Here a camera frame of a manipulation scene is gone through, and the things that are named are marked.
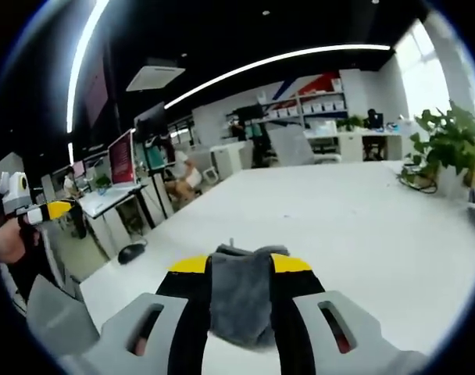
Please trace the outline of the person's left hand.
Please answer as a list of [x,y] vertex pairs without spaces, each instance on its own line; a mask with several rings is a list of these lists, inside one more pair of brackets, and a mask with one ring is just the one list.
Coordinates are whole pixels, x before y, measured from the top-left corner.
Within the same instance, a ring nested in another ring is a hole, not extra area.
[[24,240],[20,231],[18,219],[10,219],[0,226],[0,263],[17,263],[26,254],[27,245],[31,247],[38,244],[38,231],[31,230],[29,240]]

